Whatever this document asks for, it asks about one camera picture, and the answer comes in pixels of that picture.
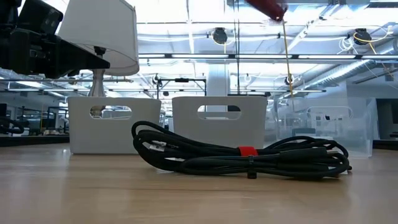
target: yellow string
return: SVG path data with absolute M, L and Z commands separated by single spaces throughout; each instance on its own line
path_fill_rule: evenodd
M 372 43 L 369 43 L 369 46 L 371 46 L 373 53 L 377 55 L 377 52 L 376 52 L 376 50 L 374 49 Z M 394 79 L 394 76 L 391 74 L 391 72 L 389 71 L 389 69 L 384 65 L 384 63 L 381 63 L 381 65 L 384 67 L 384 69 L 386 70 L 386 72 L 392 77 L 392 79 Z
M 287 52 L 287 40 L 286 40 L 286 28 L 285 28 L 285 21 L 282 20 L 282 26 L 284 28 L 284 41 L 285 41 L 285 54 L 286 54 L 286 65 L 287 65 L 287 77 L 289 80 L 289 88 L 290 88 L 290 95 L 293 98 L 293 84 L 292 84 L 292 74 L 290 73 L 290 66 L 289 66 L 289 53 Z

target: storage bin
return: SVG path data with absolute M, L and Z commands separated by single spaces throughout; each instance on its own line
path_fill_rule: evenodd
M 93 118 L 90 115 L 93 106 L 126 106 L 131 112 L 104 111 L 102 118 Z M 69 97 L 71 153 L 137 154 L 132 145 L 131 127 L 137 121 L 158 124 L 160 106 L 161 101 L 153 99 Z
M 174 132 L 196 141 L 229 147 L 264 147 L 267 98 L 262 96 L 176 97 L 173 103 Z M 201 106 L 224 112 L 198 112 Z M 227 112 L 227 105 L 240 112 Z
M 268 110 L 269 120 L 275 122 L 273 127 L 266 126 L 275 129 L 277 140 L 303 135 L 333 139 L 347 148 L 350 156 L 372 155 L 375 99 L 294 98 L 275 100 Z

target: lamp base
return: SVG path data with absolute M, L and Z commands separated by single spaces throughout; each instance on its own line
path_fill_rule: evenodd
M 103 57 L 105 54 L 106 49 L 102 47 L 95 47 L 95 52 L 97 56 Z M 90 92 L 87 96 L 94 96 L 94 97 L 106 97 L 104 91 L 104 74 L 105 69 L 93 69 L 93 85 L 91 86 Z M 96 105 L 90 109 L 90 114 L 94 118 L 102 117 L 102 111 L 105 109 L 105 105 Z

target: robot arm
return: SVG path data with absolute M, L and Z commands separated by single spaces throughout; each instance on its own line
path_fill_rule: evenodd
M 282 1 L 279 0 L 246 0 L 246 2 L 278 22 L 282 21 L 287 10 L 287 8 L 282 8 L 281 4 L 279 4 Z
M 0 67 L 47 78 L 106 69 L 109 62 L 55 35 L 63 14 L 41 0 L 0 0 Z

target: white plastic bin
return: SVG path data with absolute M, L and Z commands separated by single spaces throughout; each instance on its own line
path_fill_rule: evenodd
M 93 118 L 90 115 L 93 106 L 127 106 L 131 112 L 105 111 L 103 118 Z M 152 99 L 69 97 L 71 153 L 137 154 L 132 145 L 131 126 L 137 121 L 158 124 L 160 106 L 160 100 Z
M 172 103 L 174 132 L 181 136 L 229 147 L 264 147 L 267 99 L 262 96 L 176 97 Z M 233 105 L 241 111 L 198 112 L 204 105 Z

